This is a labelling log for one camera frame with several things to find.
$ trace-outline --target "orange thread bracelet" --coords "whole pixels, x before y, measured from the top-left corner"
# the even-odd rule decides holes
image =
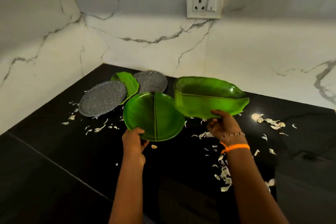
[[[225,149],[222,150],[221,154],[224,154],[225,152],[228,152],[230,150],[238,149],[238,148],[247,148],[250,149],[250,146],[248,144],[233,144],[229,147],[226,146],[224,143],[220,142],[220,144],[224,145]]]

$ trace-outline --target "white socket panel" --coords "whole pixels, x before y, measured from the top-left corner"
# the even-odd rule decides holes
[[[187,0],[187,18],[220,19],[224,0]]]

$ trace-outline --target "person's right arm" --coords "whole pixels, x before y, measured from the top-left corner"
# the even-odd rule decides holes
[[[226,146],[247,144],[236,120],[228,113],[213,110],[221,119],[212,119],[208,130]],[[238,148],[226,153],[229,171],[236,196],[239,218],[242,224],[288,224],[278,204],[268,191],[249,149]]]

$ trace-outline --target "leaf-shaped green plate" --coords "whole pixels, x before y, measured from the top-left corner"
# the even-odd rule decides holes
[[[240,113],[250,99],[236,85],[206,77],[180,77],[174,83],[175,108],[187,117],[210,119],[212,109]]]
[[[132,97],[124,108],[124,122],[129,130],[140,127],[142,139],[164,141],[173,138],[184,126],[184,116],[174,107],[174,99],[158,92],[144,92]]]
[[[124,104],[131,96],[138,92],[139,83],[130,73],[116,73],[114,76],[112,76],[111,81],[120,81],[126,86],[127,95],[126,98],[120,103],[120,105]]]

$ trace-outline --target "person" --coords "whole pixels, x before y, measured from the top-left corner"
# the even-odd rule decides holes
[[[207,129],[226,147],[247,145],[238,123],[230,114],[212,110],[220,119],[208,121]],[[109,224],[142,223],[142,171],[145,156],[142,154],[148,141],[141,144],[141,128],[126,130],[122,140],[124,157],[115,192]],[[239,218],[242,224],[288,224],[276,201],[265,185],[249,148],[235,148],[226,152],[232,178]]]

